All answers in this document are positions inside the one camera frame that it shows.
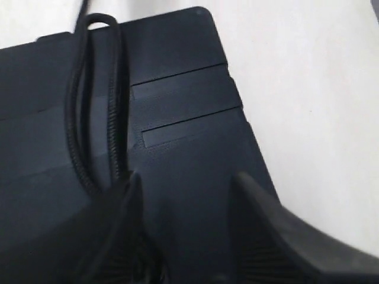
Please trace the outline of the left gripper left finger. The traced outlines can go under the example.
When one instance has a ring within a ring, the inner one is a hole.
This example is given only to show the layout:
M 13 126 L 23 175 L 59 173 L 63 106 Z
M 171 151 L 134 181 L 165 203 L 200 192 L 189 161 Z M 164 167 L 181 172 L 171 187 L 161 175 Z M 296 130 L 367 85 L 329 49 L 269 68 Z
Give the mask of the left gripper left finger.
M 164 283 L 134 172 L 63 224 L 26 243 L 18 283 Z

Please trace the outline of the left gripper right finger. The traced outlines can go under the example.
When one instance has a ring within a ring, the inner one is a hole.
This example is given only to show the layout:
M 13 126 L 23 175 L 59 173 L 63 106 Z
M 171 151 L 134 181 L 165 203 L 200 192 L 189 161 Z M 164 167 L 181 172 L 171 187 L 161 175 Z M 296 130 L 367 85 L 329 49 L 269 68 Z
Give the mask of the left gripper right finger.
M 247 173 L 229 189 L 237 283 L 378 283 L 378 258 L 321 232 Z

